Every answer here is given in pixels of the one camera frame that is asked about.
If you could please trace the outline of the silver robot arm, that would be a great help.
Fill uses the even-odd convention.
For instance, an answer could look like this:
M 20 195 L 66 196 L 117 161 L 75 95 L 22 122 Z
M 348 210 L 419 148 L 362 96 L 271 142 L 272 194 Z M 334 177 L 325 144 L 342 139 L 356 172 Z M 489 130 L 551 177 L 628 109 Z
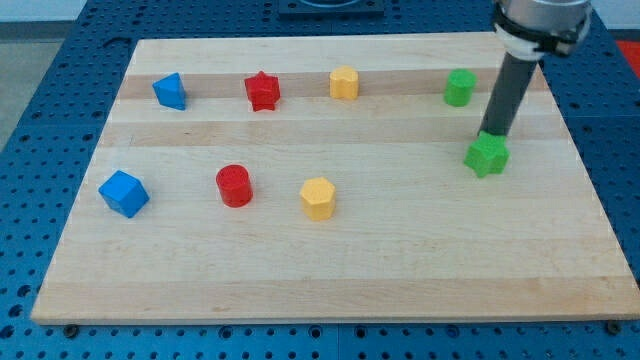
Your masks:
M 589 0 L 495 0 L 492 26 L 506 52 L 523 61 L 571 55 L 591 25 Z

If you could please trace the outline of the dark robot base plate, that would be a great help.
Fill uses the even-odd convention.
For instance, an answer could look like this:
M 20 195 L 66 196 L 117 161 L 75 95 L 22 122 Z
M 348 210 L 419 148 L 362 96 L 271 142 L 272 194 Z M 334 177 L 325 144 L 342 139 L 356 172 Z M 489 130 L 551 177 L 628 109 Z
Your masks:
M 282 18 L 304 16 L 383 15 L 385 0 L 279 0 Z

